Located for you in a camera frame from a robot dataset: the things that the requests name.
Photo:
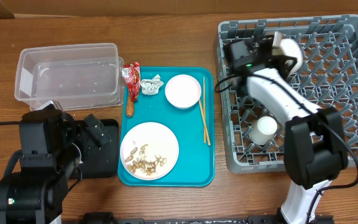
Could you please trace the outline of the pale green bowl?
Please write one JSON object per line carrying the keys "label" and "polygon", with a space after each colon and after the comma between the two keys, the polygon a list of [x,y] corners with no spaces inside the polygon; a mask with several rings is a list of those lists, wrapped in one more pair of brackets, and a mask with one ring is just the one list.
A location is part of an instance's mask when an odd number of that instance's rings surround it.
{"label": "pale green bowl", "polygon": [[303,54],[299,45],[293,39],[282,39],[280,49],[284,56],[290,57],[285,60],[286,70],[289,75],[296,73],[303,63]]}

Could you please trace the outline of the wooden chopstick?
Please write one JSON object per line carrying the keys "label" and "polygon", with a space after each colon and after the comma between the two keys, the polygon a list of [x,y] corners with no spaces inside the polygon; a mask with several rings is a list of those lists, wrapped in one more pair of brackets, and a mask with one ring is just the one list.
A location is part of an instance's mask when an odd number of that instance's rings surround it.
{"label": "wooden chopstick", "polygon": [[211,141],[209,138],[209,133],[208,133],[208,127],[206,125],[206,118],[205,118],[205,114],[204,114],[204,110],[203,110],[203,105],[201,104],[201,100],[198,100],[198,104],[199,104],[199,108],[200,108],[200,112],[201,112],[201,118],[203,121],[203,130],[204,130],[204,136],[206,139],[206,143],[210,146],[211,145]]}
{"label": "wooden chopstick", "polygon": [[[202,105],[203,105],[203,113],[205,115],[205,77],[203,77],[203,93],[202,93]],[[204,129],[204,143],[207,143],[206,139],[206,129]]]}

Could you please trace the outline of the red snack wrapper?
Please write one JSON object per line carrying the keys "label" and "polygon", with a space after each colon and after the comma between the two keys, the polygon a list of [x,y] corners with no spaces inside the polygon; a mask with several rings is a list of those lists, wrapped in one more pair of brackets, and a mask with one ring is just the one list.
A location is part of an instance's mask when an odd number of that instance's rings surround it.
{"label": "red snack wrapper", "polygon": [[136,102],[140,92],[140,64],[138,62],[124,65],[122,77],[126,83],[132,102]]}

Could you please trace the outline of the white paper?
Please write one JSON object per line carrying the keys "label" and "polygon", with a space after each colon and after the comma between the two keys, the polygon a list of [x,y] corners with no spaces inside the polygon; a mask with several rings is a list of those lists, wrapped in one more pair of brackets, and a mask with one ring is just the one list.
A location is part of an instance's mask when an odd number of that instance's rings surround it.
{"label": "white paper", "polygon": [[154,76],[152,79],[143,79],[140,82],[141,92],[144,95],[157,95],[163,84],[164,82],[161,81],[159,74]]}

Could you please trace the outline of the white paper cup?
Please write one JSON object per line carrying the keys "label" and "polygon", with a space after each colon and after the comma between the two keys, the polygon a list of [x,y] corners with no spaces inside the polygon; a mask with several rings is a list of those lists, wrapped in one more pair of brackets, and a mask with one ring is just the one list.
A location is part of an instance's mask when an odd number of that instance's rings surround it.
{"label": "white paper cup", "polygon": [[258,145],[264,145],[273,139],[277,132],[278,124],[270,116],[263,116],[254,122],[249,133],[250,140]]}

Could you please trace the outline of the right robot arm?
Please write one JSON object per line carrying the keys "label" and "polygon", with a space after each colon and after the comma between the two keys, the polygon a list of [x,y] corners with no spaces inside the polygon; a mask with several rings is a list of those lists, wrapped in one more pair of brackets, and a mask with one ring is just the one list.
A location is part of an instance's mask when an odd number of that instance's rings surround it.
{"label": "right robot arm", "polygon": [[310,102],[287,83],[303,63],[293,39],[235,40],[223,52],[230,78],[238,81],[235,88],[262,103],[285,129],[284,165],[291,185],[276,221],[314,222],[322,193],[348,165],[341,115]]}

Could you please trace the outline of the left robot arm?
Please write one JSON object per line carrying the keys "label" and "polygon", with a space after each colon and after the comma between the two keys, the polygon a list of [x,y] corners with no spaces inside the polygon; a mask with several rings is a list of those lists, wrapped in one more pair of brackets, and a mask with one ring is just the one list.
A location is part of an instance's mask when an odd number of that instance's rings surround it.
{"label": "left robot arm", "polygon": [[0,180],[0,223],[58,223],[70,179],[111,177],[117,169],[118,123],[81,121],[61,110],[31,111],[18,122],[21,149]]}

